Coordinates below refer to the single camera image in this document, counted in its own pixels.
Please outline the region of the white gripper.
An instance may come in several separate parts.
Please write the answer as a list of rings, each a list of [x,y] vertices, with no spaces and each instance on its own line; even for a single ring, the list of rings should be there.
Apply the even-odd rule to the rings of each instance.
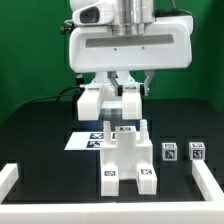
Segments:
[[[144,95],[157,69],[186,68],[192,61],[191,16],[159,17],[145,27],[143,35],[114,36],[109,26],[80,27],[72,32],[76,72],[107,72],[115,95],[123,86],[115,71],[145,70]]]

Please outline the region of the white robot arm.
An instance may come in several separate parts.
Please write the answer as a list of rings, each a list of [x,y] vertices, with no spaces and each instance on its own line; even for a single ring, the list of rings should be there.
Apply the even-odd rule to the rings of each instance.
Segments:
[[[76,73],[101,73],[115,93],[131,71],[186,68],[192,61],[194,17],[176,6],[154,8],[154,0],[70,2],[69,63]]]

